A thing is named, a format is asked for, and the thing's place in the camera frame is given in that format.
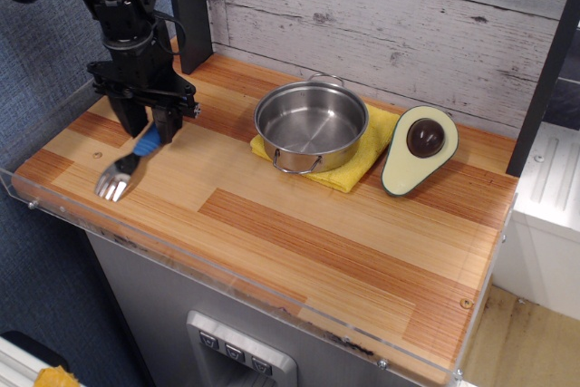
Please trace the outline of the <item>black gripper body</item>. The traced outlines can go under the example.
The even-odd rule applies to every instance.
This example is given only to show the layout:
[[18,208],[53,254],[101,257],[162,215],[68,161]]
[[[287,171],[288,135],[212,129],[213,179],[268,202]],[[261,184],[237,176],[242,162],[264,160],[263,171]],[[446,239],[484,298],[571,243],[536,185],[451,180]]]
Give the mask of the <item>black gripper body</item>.
[[185,116],[198,117],[195,86],[174,71],[169,43],[151,39],[141,47],[111,47],[110,55],[109,61],[87,67],[99,92],[109,98],[133,99],[145,108],[175,105]]

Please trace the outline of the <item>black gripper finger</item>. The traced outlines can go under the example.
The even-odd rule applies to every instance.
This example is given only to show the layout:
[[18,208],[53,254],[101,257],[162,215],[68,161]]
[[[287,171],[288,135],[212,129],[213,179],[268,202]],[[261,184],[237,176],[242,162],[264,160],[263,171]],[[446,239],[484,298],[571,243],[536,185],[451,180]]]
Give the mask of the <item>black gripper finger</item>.
[[149,123],[145,107],[139,105],[133,99],[110,97],[109,102],[122,128],[132,138],[139,136]]
[[152,108],[153,119],[162,144],[170,144],[182,128],[183,113],[175,105],[156,105]]

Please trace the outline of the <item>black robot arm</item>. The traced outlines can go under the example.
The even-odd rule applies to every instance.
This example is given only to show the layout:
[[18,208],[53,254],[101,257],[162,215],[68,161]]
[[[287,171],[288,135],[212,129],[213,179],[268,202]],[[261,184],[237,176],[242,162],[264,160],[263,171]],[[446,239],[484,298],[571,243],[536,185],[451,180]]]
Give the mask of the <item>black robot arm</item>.
[[[12,0],[31,4],[36,0]],[[137,137],[154,123],[160,141],[172,142],[186,117],[200,108],[196,89],[173,68],[167,24],[174,17],[158,11],[158,0],[83,0],[101,27],[110,60],[87,66],[96,92],[108,97],[121,126]]]

